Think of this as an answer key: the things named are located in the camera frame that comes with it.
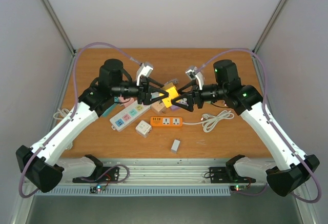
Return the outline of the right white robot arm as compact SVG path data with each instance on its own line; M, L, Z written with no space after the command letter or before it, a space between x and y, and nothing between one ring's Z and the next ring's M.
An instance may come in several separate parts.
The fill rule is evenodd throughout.
M216 83L204 85L191 69L186 74L191 81L178 90L179 96L171 103L192 112L207 101L223 100L228 108L246 121L270 152L273 163L237 155L225 164L231 182L242 177L265 182L279 196L285 197L305 183L320 162L316 155L308 155L284 132L263 103L262 95L254 86L243 85L237 66L229 59L213 64Z

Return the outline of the yellow cube socket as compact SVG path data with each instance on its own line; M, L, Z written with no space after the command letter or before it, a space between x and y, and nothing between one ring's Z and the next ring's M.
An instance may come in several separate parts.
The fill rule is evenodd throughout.
M169 94L168 97L162 99L161 101L164 103L166 108L171 107L171 100L179 96L175 85L173 83L168 83L160 89L166 91Z

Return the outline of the beige cube socket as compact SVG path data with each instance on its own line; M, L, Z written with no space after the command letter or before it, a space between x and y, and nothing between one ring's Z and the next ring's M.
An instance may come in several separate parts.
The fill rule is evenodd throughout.
M151 109L156 114L165 114L166 113L166 106L162 101L157 101L153 104L151 104Z

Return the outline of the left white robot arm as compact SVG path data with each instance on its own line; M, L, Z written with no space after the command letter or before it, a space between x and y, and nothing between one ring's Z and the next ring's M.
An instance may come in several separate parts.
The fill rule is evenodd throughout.
M16 158L22 179L27 178L44 193L54 189L65 177L97 182L104 176L100 160L86 155L67 166L59 165L62 153L91 123L99 119L116 97L135 98L139 104L150 105L165 97L163 85L150 78L153 66L141 64L136 80L124 69L122 61L108 59L100 67L99 76L77 98L72 110L47 135L30 147L21 146Z

